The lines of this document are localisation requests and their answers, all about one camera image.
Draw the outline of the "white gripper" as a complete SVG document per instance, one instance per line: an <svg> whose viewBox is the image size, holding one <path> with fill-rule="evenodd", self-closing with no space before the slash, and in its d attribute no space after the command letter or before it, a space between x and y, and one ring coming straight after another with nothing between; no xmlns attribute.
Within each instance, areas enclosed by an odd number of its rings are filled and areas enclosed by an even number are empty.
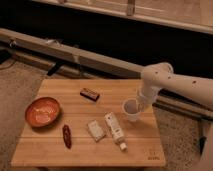
<svg viewBox="0 0 213 171"><path fill-rule="evenodd" d="M143 112L156 102L159 89L153 86L141 86L137 91L138 109Z"/></svg>

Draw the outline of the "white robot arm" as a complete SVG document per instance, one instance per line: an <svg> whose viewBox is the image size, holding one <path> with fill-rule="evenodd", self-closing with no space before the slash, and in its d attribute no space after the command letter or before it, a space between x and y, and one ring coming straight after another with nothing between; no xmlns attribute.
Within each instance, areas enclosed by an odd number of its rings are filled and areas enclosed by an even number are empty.
<svg viewBox="0 0 213 171"><path fill-rule="evenodd" d="M148 65L141 70L142 86L137 91L137 100L153 104L161 89L174 92L213 110L213 79L175 74L169 63ZM207 133L202 156L190 171L213 171L213 123Z"/></svg>

